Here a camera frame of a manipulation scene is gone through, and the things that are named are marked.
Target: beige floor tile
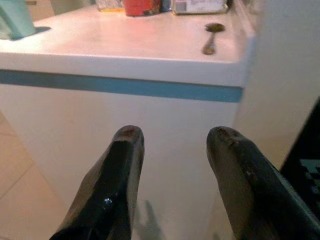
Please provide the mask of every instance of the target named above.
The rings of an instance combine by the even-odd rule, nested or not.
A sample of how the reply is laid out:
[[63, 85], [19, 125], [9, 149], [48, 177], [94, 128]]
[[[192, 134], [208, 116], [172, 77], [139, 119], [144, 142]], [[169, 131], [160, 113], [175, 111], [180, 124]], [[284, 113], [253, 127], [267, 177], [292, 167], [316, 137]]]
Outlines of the beige floor tile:
[[12, 135], [15, 136], [16, 133], [13, 128], [10, 126], [5, 116], [0, 111], [0, 135]]
[[0, 134], [0, 198], [33, 164], [17, 136]]
[[66, 212], [34, 165], [0, 199], [0, 240], [48, 240]]

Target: cabinet door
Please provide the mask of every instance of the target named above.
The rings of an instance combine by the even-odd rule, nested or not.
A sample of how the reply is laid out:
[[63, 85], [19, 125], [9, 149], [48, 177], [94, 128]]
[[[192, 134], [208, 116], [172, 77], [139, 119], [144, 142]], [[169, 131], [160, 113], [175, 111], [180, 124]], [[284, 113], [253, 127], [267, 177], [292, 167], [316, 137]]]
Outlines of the cabinet door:
[[67, 206], [114, 133], [139, 126], [145, 157], [132, 239], [203, 239], [218, 190], [207, 134], [231, 126], [238, 103], [14, 85], [1, 92], [3, 113]]
[[26, 0], [33, 21], [54, 16], [50, 0]]

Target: white wall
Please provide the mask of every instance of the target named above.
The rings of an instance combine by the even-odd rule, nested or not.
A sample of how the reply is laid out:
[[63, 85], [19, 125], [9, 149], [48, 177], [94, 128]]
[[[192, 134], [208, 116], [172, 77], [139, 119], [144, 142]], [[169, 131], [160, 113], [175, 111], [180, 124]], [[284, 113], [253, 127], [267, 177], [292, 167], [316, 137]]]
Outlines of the white wall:
[[235, 128], [279, 168], [320, 95], [320, 1], [265, 0]]

